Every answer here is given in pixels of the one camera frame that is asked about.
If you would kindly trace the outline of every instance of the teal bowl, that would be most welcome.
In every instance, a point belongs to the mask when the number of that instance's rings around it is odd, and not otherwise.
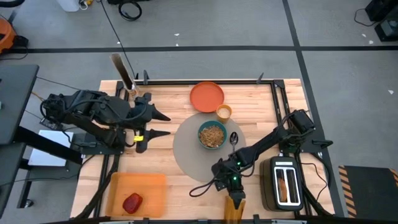
[[[200,133],[201,133],[205,128],[209,128],[209,127],[211,127],[211,126],[217,126],[217,127],[219,127],[221,130],[223,130],[223,132],[224,132],[223,143],[222,143],[220,146],[214,147],[214,148],[205,146],[205,145],[201,142],[201,140],[200,140]],[[201,144],[204,148],[210,149],[210,150],[219,149],[219,148],[221,148],[222,146],[224,146],[224,144],[225,144],[225,142],[226,142],[226,137],[227,137],[227,135],[228,135],[228,133],[226,132],[225,126],[224,126],[223,124],[221,124],[220,122],[218,122],[218,121],[206,121],[206,122],[204,122],[204,123],[200,126],[200,128],[199,128],[199,130],[198,130],[198,140],[199,140],[200,144]]]

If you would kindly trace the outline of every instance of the yellow tag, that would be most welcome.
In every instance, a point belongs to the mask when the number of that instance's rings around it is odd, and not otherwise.
[[[134,137],[134,141],[143,141],[144,140],[144,136],[135,136]]]

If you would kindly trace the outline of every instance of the red fruit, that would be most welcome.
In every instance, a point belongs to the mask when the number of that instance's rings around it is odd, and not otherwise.
[[[128,214],[133,214],[139,208],[142,203],[142,197],[139,194],[133,193],[123,202],[123,209],[128,212]]]

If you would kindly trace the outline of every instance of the gray round mat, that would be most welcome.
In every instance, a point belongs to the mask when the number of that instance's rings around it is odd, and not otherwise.
[[[219,149],[205,149],[199,142],[198,130],[205,121],[217,120],[215,113],[198,113],[186,119],[174,136],[174,157],[185,174],[195,180],[209,182],[213,178],[211,166],[220,158],[227,159],[232,153],[229,136],[233,131],[238,134],[239,141],[235,150],[246,146],[244,135],[239,126],[232,120],[224,124],[227,130],[227,140]]]

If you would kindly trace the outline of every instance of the orange-black striped tape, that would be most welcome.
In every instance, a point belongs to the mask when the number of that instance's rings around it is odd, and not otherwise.
[[[340,174],[340,180],[343,186],[343,193],[344,193],[344,198],[346,200],[348,217],[355,218],[356,217],[355,203],[353,199],[353,194],[351,192],[351,187],[349,186],[347,170],[345,169],[344,166],[339,166],[338,172]]]
[[[392,172],[392,175],[394,176],[394,179],[396,180],[396,185],[398,187],[398,172],[394,169],[390,169],[390,171]]]

